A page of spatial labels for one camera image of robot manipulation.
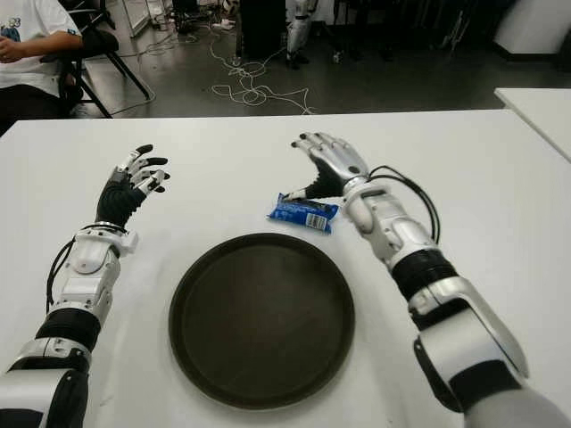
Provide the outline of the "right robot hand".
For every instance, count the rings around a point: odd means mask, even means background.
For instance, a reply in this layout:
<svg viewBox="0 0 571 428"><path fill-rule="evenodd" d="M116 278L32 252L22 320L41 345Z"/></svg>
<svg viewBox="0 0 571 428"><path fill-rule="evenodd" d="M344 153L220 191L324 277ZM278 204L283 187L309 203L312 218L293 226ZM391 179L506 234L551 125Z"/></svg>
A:
<svg viewBox="0 0 571 428"><path fill-rule="evenodd" d="M307 132L300 134L291 146L307 155L318 174L311 184L288 193L288 200L341 197L348 184L360 184L368 179L367 163L341 138L323 132Z"/></svg>

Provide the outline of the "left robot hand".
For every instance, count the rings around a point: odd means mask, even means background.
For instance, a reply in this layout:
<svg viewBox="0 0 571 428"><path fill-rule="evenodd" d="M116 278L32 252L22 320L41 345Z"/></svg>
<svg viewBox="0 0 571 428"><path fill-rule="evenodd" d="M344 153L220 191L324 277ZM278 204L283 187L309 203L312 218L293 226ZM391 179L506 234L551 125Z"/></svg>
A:
<svg viewBox="0 0 571 428"><path fill-rule="evenodd" d="M170 174L163 167L168 159L148 156L152 150L152 144L141 145L113 168L98 199L96 223L124 228L150 194L166 191L163 183Z"/></svg>

